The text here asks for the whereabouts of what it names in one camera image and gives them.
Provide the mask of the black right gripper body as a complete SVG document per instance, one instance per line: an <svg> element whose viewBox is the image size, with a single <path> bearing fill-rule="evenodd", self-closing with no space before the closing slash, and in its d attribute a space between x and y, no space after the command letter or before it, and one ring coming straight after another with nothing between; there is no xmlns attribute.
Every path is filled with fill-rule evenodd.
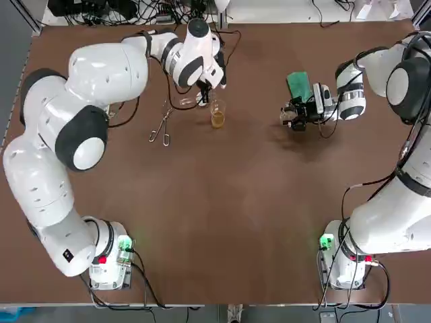
<svg viewBox="0 0 431 323"><path fill-rule="evenodd" d="M310 122L317 122L319 113L317 112L317 105L315 101L296 103L296 123L306 124Z"/></svg>

